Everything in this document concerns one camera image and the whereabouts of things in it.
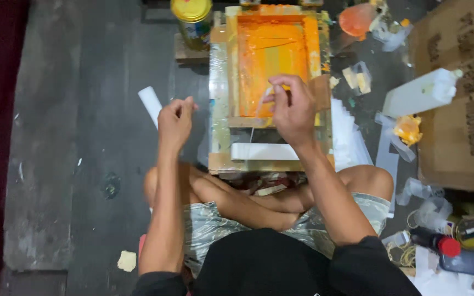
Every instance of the gray floor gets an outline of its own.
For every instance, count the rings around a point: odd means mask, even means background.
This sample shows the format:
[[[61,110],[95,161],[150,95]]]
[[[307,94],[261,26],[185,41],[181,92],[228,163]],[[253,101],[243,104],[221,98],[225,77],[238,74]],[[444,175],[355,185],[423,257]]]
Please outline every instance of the gray floor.
[[[431,8],[389,2],[396,19],[416,21]],[[116,262],[122,250],[137,252],[146,232],[142,180],[157,149],[156,129],[137,92],[153,86],[162,105],[193,95],[200,111],[183,159],[207,161],[208,67],[175,64],[177,25],[167,5],[145,10],[136,1],[57,0],[31,8],[6,202],[4,256],[12,270],[68,270],[67,295],[130,293],[136,270],[124,272]],[[333,74],[341,77],[344,65],[365,61],[372,92],[355,97],[343,79],[334,96],[356,117],[375,160],[380,127],[374,114],[411,69],[404,52],[382,53],[371,38],[347,51],[333,59]],[[352,109],[349,98],[356,101]],[[416,162],[400,160],[397,188],[416,173]],[[397,206],[383,236],[403,230],[415,206],[416,200]]]

